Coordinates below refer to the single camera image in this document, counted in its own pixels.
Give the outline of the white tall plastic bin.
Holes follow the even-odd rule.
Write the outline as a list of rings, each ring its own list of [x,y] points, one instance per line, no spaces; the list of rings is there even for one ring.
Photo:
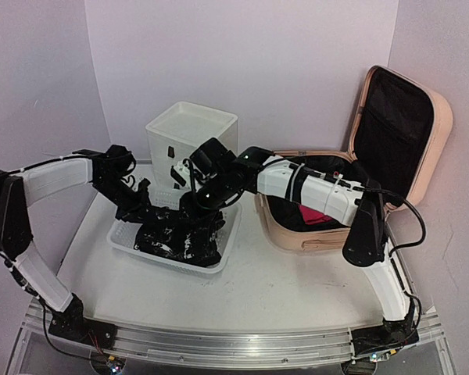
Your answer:
[[[210,138],[238,152],[238,117],[190,102],[177,102],[145,126],[155,179],[174,186],[170,169]]]

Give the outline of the black clothes stack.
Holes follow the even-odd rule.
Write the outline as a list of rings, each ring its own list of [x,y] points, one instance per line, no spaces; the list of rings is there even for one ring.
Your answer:
[[[143,224],[134,250],[202,268],[215,266],[221,260],[217,233],[225,223],[223,213],[214,212],[194,223],[166,218]]]

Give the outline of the white perforated plastic basket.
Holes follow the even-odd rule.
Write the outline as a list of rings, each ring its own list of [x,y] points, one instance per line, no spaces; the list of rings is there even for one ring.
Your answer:
[[[224,224],[209,229],[187,230],[171,225],[152,229],[139,223],[116,220],[106,235],[116,250],[143,262],[177,272],[207,277],[224,269],[235,245],[242,207],[236,203],[221,210]]]

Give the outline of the red garment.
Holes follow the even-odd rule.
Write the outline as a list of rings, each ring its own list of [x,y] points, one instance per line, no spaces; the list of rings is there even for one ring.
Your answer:
[[[304,205],[299,206],[299,211],[302,215],[303,222],[305,223],[305,225],[316,225],[321,223],[327,223],[333,220],[330,216],[325,215],[317,210],[306,207]]]

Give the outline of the beige hard-shell suitcase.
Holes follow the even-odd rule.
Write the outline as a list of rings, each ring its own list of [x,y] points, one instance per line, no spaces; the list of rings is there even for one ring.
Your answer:
[[[417,205],[452,127],[453,112],[441,94],[396,71],[373,66],[360,92],[346,151],[279,154],[347,180],[375,180]],[[255,203],[265,235],[288,252],[337,250],[349,233],[336,220],[305,225],[299,205],[283,198],[257,195]]]

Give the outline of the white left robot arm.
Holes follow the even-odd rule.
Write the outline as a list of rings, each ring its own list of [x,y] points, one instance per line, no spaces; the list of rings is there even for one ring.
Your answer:
[[[45,260],[36,242],[31,210],[63,191],[91,186],[116,208],[116,219],[144,223],[151,212],[150,182],[136,181],[130,150],[111,145],[104,152],[77,150],[16,170],[0,169],[0,255],[16,282],[49,313],[49,334],[111,348],[116,325],[86,317],[81,297]]]

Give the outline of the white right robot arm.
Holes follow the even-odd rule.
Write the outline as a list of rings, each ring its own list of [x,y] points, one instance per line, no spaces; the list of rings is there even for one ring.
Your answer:
[[[383,312],[380,325],[352,331],[355,357],[417,342],[421,300],[410,292],[397,254],[400,247],[385,232],[383,198],[393,197],[412,209],[403,196],[374,181],[361,184],[340,174],[312,170],[265,148],[252,146],[235,155],[214,137],[172,166],[170,175],[186,189],[180,210],[190,220],[224,209],[248,191],[283,198],[348,227],[342,256],[364,272]]]

